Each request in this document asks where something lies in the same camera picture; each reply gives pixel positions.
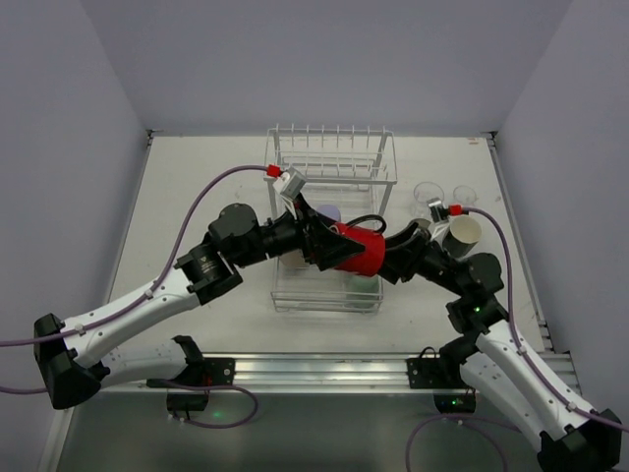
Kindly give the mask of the black base bracket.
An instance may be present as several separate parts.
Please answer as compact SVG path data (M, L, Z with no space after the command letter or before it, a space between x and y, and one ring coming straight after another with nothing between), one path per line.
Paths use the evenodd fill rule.
M439 413L472 414L476 411L476 391L466 385L456 367L442 360L431 346L406 359L406 372L409 388L429 390Z
M169 413L191 419L202 413L208 405L210 386L226 386L233 383L235 359L228 357L204 357L200 363L186 367L170 381L151 379L149 388L168 388L166 409Z

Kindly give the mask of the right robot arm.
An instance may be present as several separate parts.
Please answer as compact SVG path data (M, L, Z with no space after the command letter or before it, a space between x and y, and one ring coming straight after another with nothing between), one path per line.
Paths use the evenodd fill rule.
M520 334L495 294L504 287L498 258L452 258L418 223L385 241L379 275L419 275L454 293L446 306L458 337L433 357L408 361L409 375L481 392L532 443L544 471L608 471L620 459L625 428L569 386Z

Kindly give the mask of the beige plastic cup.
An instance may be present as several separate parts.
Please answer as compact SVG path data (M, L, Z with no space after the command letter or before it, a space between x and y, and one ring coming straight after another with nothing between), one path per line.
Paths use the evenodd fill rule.
M284 254L279 258L279 260L289 269L299 269L309 266L300 250L295 250Z

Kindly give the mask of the right black base bracket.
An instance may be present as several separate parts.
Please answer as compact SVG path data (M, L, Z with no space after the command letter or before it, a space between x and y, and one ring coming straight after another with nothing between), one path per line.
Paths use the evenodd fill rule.
M429 390L439 413L472 414L476 411L476 391L466 385L456 367L442 360L431 346L406 359L406 372L409 388Z

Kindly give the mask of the clear small glass cup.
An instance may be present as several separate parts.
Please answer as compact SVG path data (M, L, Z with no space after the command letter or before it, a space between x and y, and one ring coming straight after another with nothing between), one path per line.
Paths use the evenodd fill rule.
M457 186L452 193L454 201L463 207L473 207L478 201L476 191L466 185Z

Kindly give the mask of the lavender plastic cup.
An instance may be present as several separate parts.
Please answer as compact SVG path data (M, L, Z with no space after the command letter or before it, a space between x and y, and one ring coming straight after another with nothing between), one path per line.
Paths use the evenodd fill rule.
M316 208L316 211L334 221L342 220L340 209L335 205L321 205Z

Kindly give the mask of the cream and brown cup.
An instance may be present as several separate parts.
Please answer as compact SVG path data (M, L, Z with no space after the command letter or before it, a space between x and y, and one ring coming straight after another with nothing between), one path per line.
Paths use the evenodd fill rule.
M441 240L441 247L453 258L467 256L482 238L481 225L469 215L454 217Z

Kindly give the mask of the left black base bracket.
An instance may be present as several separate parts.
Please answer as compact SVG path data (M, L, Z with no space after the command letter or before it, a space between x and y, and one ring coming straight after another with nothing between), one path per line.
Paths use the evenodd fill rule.
M170 381L151 379L149 388L168 388L166 409L169 413L191 419L202 413L208 405L210 386L226 386L233 383L235 359L228 357L204 357L200 363L186 367Z

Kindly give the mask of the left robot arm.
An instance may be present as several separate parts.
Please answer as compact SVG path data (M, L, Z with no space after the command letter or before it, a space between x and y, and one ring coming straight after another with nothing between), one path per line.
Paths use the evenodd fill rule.
M300 250L308 263L326 270L366 248L304 198L266 223L259 223L248 205L225 207L201 243L168 264L156 280L90 313L65 320L49 314L35 322L34 332L43 340L33 353L53 408L74 407L108 386L134 381L157 387L209 385L206 361L188 335L144 352L121 346L227 294L242 283L239 271L246 266Z

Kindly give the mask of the small green plastic cup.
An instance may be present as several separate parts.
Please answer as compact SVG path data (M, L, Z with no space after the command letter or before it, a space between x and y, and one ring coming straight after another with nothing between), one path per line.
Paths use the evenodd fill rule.
M346 279L346 290L347 304L357 310L371 310L380 299L377 276L366 277L351 274Z

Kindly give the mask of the aluminium mounting rail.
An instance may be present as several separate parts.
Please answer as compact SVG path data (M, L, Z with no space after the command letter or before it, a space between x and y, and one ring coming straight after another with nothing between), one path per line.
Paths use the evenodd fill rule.
M75 406L116 385L146 386L170 381L204 357L235 359L233 383L257 393L404 392L409 388L404 354L202 354L187 345L166 343L152 349L116 349L85 368L70 361L52 381L57 401Z

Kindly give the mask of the clear ribbed glass cup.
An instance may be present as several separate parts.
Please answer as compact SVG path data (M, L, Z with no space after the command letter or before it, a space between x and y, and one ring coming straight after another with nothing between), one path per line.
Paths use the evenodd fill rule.
M424 181L415 186L413 197L412 216L414 218L431 220L429 202L435 199L442 201L444 192L438 184L431 181Z

